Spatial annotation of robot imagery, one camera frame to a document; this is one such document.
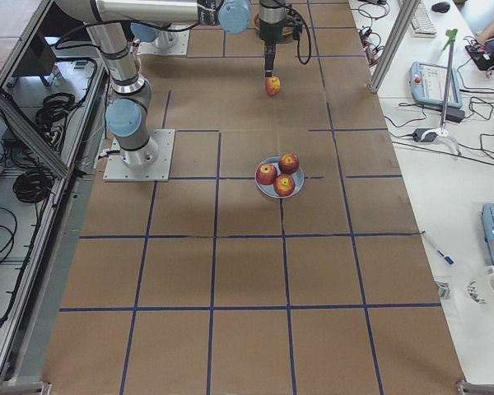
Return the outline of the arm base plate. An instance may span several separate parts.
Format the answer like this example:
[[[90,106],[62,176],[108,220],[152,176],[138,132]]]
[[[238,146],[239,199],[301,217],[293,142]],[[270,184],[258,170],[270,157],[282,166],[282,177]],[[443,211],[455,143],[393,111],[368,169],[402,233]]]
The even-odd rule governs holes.
[[[161,32],[151,42],[141,41],[137,48],[137,55],[156,55],[163,57],[183,57],[188,52],[189,32],[169,33]]]
[[[174,129],[155,129],[149,141],[139,151],[125,151],[115,137],[105,166],[103,180],[107,182],[167,182],[175,146]]]

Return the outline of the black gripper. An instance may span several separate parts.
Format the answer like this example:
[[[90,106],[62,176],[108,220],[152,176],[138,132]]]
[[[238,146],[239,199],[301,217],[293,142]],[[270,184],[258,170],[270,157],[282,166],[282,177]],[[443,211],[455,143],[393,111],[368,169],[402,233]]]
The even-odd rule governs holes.
[[[273,76],[274,54],[276,53],[277,42],[282,37],[284,19],[279,21],[265,21],[259,17],[259,38],[264,45],[264,74],[266,78]]]

